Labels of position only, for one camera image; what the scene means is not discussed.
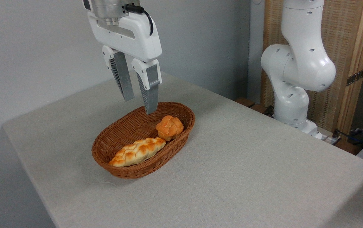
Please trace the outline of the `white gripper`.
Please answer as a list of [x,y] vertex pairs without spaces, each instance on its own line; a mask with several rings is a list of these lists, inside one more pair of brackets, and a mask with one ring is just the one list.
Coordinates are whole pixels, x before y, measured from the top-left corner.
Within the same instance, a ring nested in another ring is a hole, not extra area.
[[150,24],[146,15],[129,13],[121,17],[118,25],[107,25],[105,20],[97,18],[92,12],[87,13],[94,36],[102,43],[102,53],[119,87],[122,97],[127,102],[134,92],[125,54],[134,57],[132,67],[137,74],[146,114],[157,110],[159,85],[162,83],[159,62],[162,54],[156,25],[150,35]]

